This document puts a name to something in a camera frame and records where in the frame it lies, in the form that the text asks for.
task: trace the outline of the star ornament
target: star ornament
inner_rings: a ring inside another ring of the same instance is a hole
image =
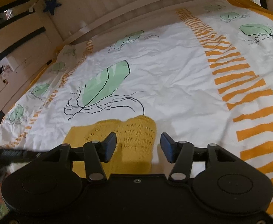
[[[44,2],[46,4],[46,7],[43,10],[43,12],[45,13],[45,12],[49,11],[52,16],[55,14],[55,8],[62,5],[60,3],[57,3],[57,0],[51,0],[51,1],[44,0]]]

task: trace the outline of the mattress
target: mattress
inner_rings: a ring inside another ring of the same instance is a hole
[[[72,126],[137,115],[156,122],[153,173],[172,168],[159,146],[167,132],[217,143],[273,182],[273,14],[215,0],[67,45],[6,115],[0,147],[49,150]]]

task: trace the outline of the circular cover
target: circular cover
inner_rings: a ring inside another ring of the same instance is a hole
[[[211,209],[229,214],[265,211],[273,185],[264,174],[245,162],[219,162],[193,181],[195,195]]]
[[[10,210],[45,215],[71,204],[81,193],[80,177],[57,162],[35,162],[8,176],[1,193]]]

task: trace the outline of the screw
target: screw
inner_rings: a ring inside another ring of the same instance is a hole
[[[103,178],[104,176],[101,173],[91,173],[89,175],[89,179],[92,181],[99,181],[99,180],[102,180]]]
[[[171,175],[171,178],[172,178],[173,180],[183,180],[183,179],[186,178],[186,175],[185,175],[184,173],[173,173],[173,174]]]

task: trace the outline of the green leaf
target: green leaf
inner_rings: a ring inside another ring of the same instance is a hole
[[[245,24],[239,28],[245,35],[271,35],[271,29],[262,24]]]
[[[216,11],[216,10],[219,10],[221,9],[222,6],[220,5],[210,5],[210,6],[205,6],[204,9],[207,10],[207,11]]]
[[[12,124],[19,123],[23,117],[24,109],[21,105],[17,105],[17,107],[10,114],[9,120]]]
[[[42,97],[44,95],[44,93],[46,93],[47,89],[49,87],[49,84],[48,83],[45,83],[45,84],[41,84],[39,86],[36,86],[33,91],[32,91],[32,94],[35,96],[35,97]]]
[[[131,33],[131,34],[129,34],[129,35],[126,35],[125,38],[120,39],[120,40],[118,40],[118,41],[115,43],[114,48],[115,48],[115,49],[119,49],[119,48],[121,48],[124,44],[127,44],[128,42],[133,42],[133,41],[135,41],[136,39],[138,39],[138,38],[142,35],[142,33],[144,33],[143,30],[137,31],[137,32],[134,32],[134,33]]]
[[[239,14],[235,12],[229,12],[229,13],[221,14],[220,17],[225,21],[230,21],[232,19],[239,17]]]
[[[66,63],[65,62],[58,62],[58,63],[55,63],[53,66],[52,66],[52,71],[55,71],[57,73],[59,73],[61,70],[64,69]]]
[[[127,61],[123,60],[100,72],[83,89],[82,103],[93,105],[111,95],[129,75]]]

